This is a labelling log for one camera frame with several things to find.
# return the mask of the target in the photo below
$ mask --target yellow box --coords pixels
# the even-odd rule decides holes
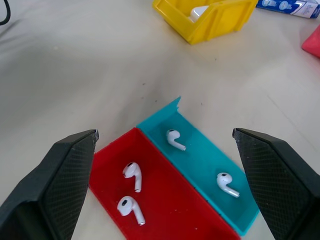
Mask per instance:
[[[258,0],[155,0],[153,8],[188,43],[197,44],[239,31]],[[209,6],[196,22],[188,17],[196,7]]]

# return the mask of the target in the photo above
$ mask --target airpods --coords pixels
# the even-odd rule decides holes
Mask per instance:
[[[166,139],[168,143],[181,151],[185,151],[186,146],[175,141],[178,138],[180,138],[180,133],[177,130],[170,129],[166,132]]]
[[[137,193],[140,193],[142,176],[141,176],[141,170],[139,165],[135,162],[130,162],[127,166],[125,166],[122,173],[126,179],[135,176],[134,191],[136,191]]]
[[[129,215],[133,210],[138,224],[142,226],[146,223],[146,220],[141,212],[138,203],[131,196],[124,196],[123,198],[121,198],[116,208],[119,210],[122,216]]]
[[[227,186],[227,184],[231,182],[232,176],[226,172],[221,172],[216,177],[216,183],[218,184],[219,188],[221,188],[227,194],[230,194],[231,196],[238,198],[240,196],[240,193]]]

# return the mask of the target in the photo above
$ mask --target white tabletop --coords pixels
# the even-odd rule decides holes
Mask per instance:
[[[54,142],[98,129],[98,151],[179,95],[180,112],[239,166],[234,127],[287,141],[320,172],[320,60],[300,48],[319,20],[256,9],[240,32],[191,46],[151,4],[10,0],[0,203]],[[88,191],[72,239],[123,238]],[[243,239],[274,238],[259,214]]]

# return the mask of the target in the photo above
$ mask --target red tray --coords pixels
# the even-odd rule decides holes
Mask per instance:
[[[136,162],[141,192],[123,169]],[[127,239],[238,240],[240,237],[138,129],[133,128],[94,155],[89,187]],[[145,218],[121,216],[119,200],[133,197]]]

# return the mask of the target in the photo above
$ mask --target teal tray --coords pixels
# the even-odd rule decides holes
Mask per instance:
[[[137,127],[153,142],[165,157],[195,187],[208,203],[240,235],[244,236],[259,213],[245,173],[219,148],[208,140],[178,112],[181,97],[159,110]],[[180,132],[177,142],[186,146],[181,151],[168,144],[166,132]],[[240,193],[230,196],[217,185],[217,175],[229,173],[233,181],[228,185]]]

